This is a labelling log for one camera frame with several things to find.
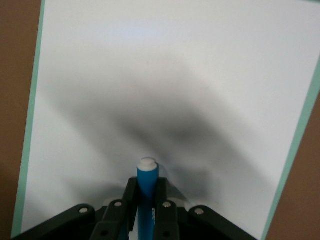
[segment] green tape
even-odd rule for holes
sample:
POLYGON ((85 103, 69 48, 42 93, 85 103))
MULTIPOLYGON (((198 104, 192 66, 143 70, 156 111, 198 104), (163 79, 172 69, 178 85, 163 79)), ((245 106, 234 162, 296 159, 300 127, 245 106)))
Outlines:
POLYGON ((300 115, 298 126, 295 130, 295 134, 294 134, 294 138, 293 138, 293 141, 291 144, 291 148, 290 148, 290 151, 289 151, 289 154, 288 154, 288 157, 287 157, 287 160, 286 160, 286 163, 285 163, 282 175, 281 175, 281 180, 280 180, 278 188, 276 190, 275 197, 273 199, 273 203, 271 206, 271 210, 269 212, 269 216, 266 221, 266 225, 264 227, 264 231, 263 231, 262 238, 261 238, 262 240, 265 240, 267 237, 272 219, 274 218, 275 212, 277 210, 277 206, 279 204, 280 197, 281 197, 282 192, 285 188, 291 167, 292 167, 294 160, 296 158, 302 137, 305 133, 307 124, 310 119, 310 115, 311 115, 312 110, 314 108, 314 105, 317 100, 319 92, 320 92, 320 57, 318 59, 318 62, 317 62, 317 65, 316 65, 316 68, 314 71, 314 75, 313 75, 312 82, 311 82, 311 85, 308 90, 306 100, 304 102, 304 106, 302 109, 302 113, 300 115))
POLYGON ((42 30, 43 30, 43 23, 44 23, 44 13, 45 13, 45 0, 42 0, 41 9, 40 9, 38 35, 36 39, 36 47, 35 47, 35 55, 34 55, 34 63, 33 63, 28 113, 26 117, 20 176, 19 176, 19 183, 18 183, 18 188, 16 193, 15 209, 14 209, 14 216, 13 216, 13 223, 12 223, 12 231, 11 231, 12 238, 21 234, 21 229, 22 229, 22 221, 23 221, 25 198, 26 198, 26 188, 27 188, 30 146, 31 146, 32 128, 33 128, 34 112, 35 112, 35 101, 36 101, 36 91, 37 91, 37 82, 38 82, 38 71, 39 71, 39 61, 40 61, 41 38, 42 38, 42 30))

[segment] marker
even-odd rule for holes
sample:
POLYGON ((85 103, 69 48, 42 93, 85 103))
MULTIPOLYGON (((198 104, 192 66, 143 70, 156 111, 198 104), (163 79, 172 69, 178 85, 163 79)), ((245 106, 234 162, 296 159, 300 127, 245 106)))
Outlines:
POLYGON ((137 167, 137 181, 141 190, 138 206, 138 238, 152 240, 155 229, 153 200, 159 177, 159 167, 153 158, 143 158, 137 167))

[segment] screw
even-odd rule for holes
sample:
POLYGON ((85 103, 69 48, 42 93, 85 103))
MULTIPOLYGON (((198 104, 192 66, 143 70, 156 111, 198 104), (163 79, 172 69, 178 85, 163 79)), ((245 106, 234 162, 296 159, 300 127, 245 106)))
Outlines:
POLYGON ((170 208, 171 207, 171 203, 168 201, 165 201, 162 206, 164 206, 165 208, 170 208))
POLYGON ((87 207, 83 207, 83 208, 81 208, 80 210, 79 210, 79 213, 81 213, 81 214, 84 214, 84 213, 86 213, 86 212, 88 212, 88 208, 87 207))
POLYGON ((202 215, 202 214, 205 213, 205 211, 203 211, 201 208, 196 208, 196 209, 194 210, 194 212, 195 212, 195 214, 197 214, 197 215, 202 215))
POLYGON ((115 205, 116 207, 121 207, 121 206, 122 206, 122 202, 117 201, 114 205, 115 205))

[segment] white marker cap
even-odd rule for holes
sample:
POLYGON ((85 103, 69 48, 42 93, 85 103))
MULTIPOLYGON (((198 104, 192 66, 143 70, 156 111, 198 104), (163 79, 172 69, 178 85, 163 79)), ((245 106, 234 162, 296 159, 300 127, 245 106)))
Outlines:
POLYGON ((140 160, 138 164, 138 169, 144 172, 151 172, 158 167, 156 160, 150 157, 146 157, 140 160))

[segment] screw hole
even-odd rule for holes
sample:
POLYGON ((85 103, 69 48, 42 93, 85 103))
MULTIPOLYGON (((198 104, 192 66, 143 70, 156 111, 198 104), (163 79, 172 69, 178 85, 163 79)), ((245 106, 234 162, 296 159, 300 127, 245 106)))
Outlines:
POLYGON ((169 232, 169 231, 164 231, 164 232, 163 232, 163 236, 164 236, 165 238, 169 238, 169 237, 170 237, 170 232, 169 232))
POLYGON ((100 233, 101 236, 107 236, 108 234, 109 234, 108 231, 102 231, 102 232, 100 233))

